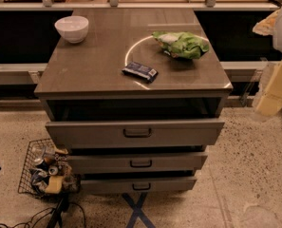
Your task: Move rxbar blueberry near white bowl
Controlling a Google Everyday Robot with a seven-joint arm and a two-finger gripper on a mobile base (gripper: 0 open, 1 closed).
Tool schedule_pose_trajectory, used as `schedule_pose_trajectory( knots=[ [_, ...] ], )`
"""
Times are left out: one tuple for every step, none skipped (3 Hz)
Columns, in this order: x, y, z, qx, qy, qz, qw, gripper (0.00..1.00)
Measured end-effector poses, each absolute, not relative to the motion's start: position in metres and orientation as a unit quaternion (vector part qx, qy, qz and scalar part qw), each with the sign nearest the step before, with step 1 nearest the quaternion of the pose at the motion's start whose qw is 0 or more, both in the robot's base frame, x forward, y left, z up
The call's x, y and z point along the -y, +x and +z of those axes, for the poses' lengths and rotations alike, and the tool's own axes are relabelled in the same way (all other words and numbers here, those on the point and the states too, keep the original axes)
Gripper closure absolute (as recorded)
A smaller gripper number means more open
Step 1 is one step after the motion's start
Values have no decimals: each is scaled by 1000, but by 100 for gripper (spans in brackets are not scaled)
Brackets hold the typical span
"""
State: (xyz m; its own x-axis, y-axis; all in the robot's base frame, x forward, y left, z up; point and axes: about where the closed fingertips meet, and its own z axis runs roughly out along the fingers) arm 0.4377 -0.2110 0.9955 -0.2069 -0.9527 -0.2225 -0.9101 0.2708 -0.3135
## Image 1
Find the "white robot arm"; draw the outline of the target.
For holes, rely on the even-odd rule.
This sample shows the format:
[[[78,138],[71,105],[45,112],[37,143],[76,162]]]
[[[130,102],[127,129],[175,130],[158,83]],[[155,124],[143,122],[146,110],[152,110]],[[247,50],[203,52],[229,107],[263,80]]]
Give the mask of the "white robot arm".
[[[271,35],[273,47],[282,53],[282,7],[257,23],[253,32]],[[282,108],[282,60],[278,64],[267,63],[259,81],[259,90],[254,96],[254,114],[267,119]]]

